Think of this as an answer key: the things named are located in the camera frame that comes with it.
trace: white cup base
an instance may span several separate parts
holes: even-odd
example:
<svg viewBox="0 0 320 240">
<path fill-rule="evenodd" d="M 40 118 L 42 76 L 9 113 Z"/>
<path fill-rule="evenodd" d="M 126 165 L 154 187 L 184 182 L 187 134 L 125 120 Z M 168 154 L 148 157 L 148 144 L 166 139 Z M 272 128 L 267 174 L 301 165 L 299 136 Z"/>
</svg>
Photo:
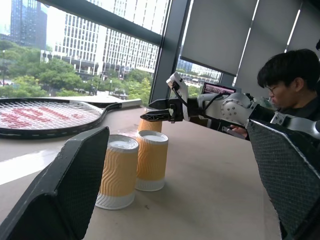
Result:
<svg viewBox="0 0 320 240">
<path fill-rule="evenodd" d="M 119 210 L 132 204 L 135 200 L 135 191 L 126 196 L 107 196 L 98 194 L 95 205 L 102 209 Z"/>
<path fill-rule="evenodd" d="M 135 189 L 145 192 L 155 192 L 162 189 L 165 186 L 165 178 L 158 181 L 147 181 L 140 178 L 136 178 Z"/>
</svg>

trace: tennis racket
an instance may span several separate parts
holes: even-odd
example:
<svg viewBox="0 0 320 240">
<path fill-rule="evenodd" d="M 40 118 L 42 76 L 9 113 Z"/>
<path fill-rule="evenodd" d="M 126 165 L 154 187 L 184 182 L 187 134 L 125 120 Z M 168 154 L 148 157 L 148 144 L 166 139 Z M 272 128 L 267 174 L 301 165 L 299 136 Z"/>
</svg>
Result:
<svg viewBox="0 0 320 240">
<path fill-rule="evenodd" d="M 75 135 L 96 128 L 111 110 L 137 107 L 142 101 L 90 103 L 53 98 L 0 99 L 0 137 L 46 139 Z"/>
</svg>

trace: racket handle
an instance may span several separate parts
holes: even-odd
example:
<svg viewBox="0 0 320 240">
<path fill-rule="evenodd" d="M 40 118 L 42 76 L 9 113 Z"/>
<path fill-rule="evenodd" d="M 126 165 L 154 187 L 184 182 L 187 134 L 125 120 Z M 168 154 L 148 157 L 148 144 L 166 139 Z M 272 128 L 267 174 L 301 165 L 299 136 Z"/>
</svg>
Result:
<svg viewBox="0 0 320 240">
<path fill-rule="evenodd" d="M 122 109 L 131 108 L 131 107 L 138 107 L 140 105 L 142 105 L 142 100 L 140 98 L 121 102 Z"/>
</svg>

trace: black hair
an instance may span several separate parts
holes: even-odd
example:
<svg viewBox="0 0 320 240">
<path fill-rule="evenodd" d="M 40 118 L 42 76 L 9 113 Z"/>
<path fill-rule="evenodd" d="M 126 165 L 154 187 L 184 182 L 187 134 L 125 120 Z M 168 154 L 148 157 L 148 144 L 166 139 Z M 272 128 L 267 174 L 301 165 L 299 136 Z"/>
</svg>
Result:
<svg viewBox="0 0 320 240">
<path fill-rule="evenodd" d="M 280 82 L 288 87 L 295 78 L 302 78 L 309 90 L 315 90 L 320 77 L 318 56 L 309 49 L 292 50 L 270 58 L 260 69 L 257 80 L 260 87 Z"/>
</svg>

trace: hand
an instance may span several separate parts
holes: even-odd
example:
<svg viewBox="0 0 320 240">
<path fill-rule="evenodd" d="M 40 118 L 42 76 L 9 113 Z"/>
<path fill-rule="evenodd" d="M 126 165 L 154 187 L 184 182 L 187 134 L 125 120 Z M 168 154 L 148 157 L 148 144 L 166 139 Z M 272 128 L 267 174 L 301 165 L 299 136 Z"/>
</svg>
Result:
<svg viewBox="0 0 320 240">
<path fill-rule="evenodd" d="M 240 134 L 245 138 L 248 136 L 248 132 L 246 129 L 235 125 L 231 125 L 230 127 L 232 128 L 232 131 L 235 131 L 237 134 Z"/>
</svg>

